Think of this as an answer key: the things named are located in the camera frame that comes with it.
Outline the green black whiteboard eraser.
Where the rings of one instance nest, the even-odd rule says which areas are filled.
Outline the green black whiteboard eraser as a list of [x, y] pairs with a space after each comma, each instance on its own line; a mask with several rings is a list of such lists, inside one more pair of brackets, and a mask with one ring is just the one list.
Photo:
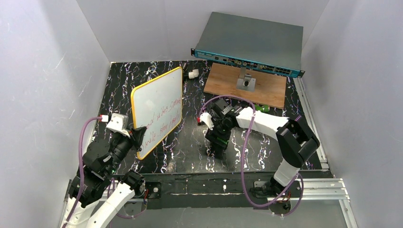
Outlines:
[[215, 145], [215, 147], [220, 148], [221, 150], [225, 150], [228, 147], [228, 141], [221, 138], [215, 139], [213, 144]]

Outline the orange framed whiteboard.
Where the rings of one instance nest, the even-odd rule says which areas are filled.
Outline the orange framed whiteboard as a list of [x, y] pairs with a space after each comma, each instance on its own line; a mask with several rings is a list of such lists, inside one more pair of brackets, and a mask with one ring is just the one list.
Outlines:
[[182, 75], [182, 68], [176, 67], [132, 90], [134, 128], [146, 127], [138, 159], [143, 160], [181, 122]]

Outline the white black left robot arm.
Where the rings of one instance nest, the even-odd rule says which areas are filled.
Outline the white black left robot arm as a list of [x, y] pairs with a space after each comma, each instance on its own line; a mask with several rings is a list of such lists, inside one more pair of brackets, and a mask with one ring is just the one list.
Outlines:
[[145, 179], [130, 170], [115, 182], [112, 175], [131, 149], [140, 150], [146, 127], [129, 135], [113, 133], [108, 141], [95, 140], [83, 155], [83, 167], [68, 189], [62, 228], [105, 228], [133, 197], [146, 193]]

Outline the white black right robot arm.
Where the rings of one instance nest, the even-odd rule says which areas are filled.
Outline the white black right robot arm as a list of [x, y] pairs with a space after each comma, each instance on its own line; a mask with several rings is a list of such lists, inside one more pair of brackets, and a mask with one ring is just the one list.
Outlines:
[[210, 100], [212, 116], [200, 113], [198, 122], [207, 125], [205, 138], [212, 145], [225, 149], [233, 128], [256, 131], [275, 139], [280, 147], [282, 162], [270, 180], [269, 189], [279, 194], [297, 176], [305, 162], [320, 147], [320, 142], [306, 121], [274, 116], [258, 111], [255, 105], [228, 104], [220, 95]]

